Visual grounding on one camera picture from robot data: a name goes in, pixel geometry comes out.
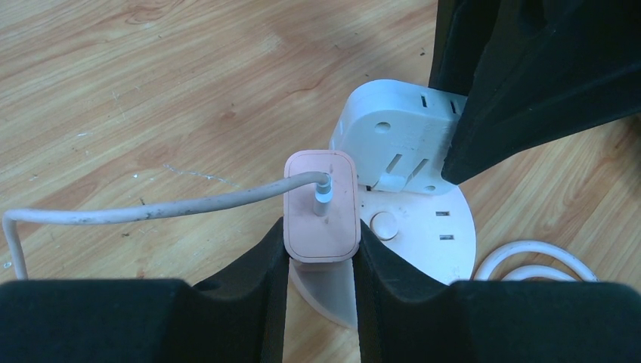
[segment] scratch on table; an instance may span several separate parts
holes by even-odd
[[[176,169],[175,167],[173,167],[173,166],[171,166],[169,164],[165,164],[164,167],[169,169],[169,170],[171,170],[171,171],[173,171],[173,172],[175,172],[178,175],[189,174],[189,175],[199,176],[201,178],[206,178],[207,180],[215,179],[215,180],[218,180],[218,181],[223,182],[225,184],[233,185],[236,188],[240,188],[240,185],[238,185],[238,184],[236,184],[236,183],[234,183],[232,181],[229,181],[227,179],[221,178],[221,177],[219,177],[217,175],[203,174],[201,172],[189,172],[189,171],[178,170],[178,169]]]
[[[127,120],[127,117],[125,117],[125,111],[122,110],[122,107],[120,107],[120,101],[118,101],[118,98],[120,95],[116,93],[116,91],[111,91],[111,95],[113,96],[113,100],[116,102],[116,106],[118,106],[118,110],[120,110],[120,114],[122,115],[123,120]]]

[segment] white plastic housing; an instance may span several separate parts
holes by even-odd
[[[330,141],[356,164],[358,184],[376,191],[445,194],[443,161],[466,98],[380,79],[349,96]]]

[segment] extension socket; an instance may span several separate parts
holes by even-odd
[[[349,96],[330,141],[348,154],[358,184],[375,191],[441,195],[455,185],[441,177],[466,98],[379,79]]]
[[[350,259],[361,240],[356,167],[337,150],[304,150],[285,164],[285,177],[302,172],[326,172],[332,177],[333,199],[325,216],[314,213],[314,185],[284,195],[283,238],[288,254],[306,263]]]

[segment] white button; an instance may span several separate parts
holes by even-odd
[[[398,223],[393,214],[381,212],[370,222],[370,228],[380,240],[391,240],[398,233]]]

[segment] wooden surface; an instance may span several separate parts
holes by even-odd
[[[360,84],[427,83],[435,12],[425,0],[2,2],[0,211],[133,206],[275,180],[290,154],[327,146]],[[641,290],[639,124],[536,147],[466,182],[479,260],[511,240],[548,240]],[[22,224],[20,235],[34,278],[195,283],[259,241],[281,203],[104,227]],[[505,265],[525,260],[550,263]],[[3,243],[0,265],[9,261]],[[0,281],[13,277],[0,268]],[[285,360],[358,359],[356,333],[290,286]]]

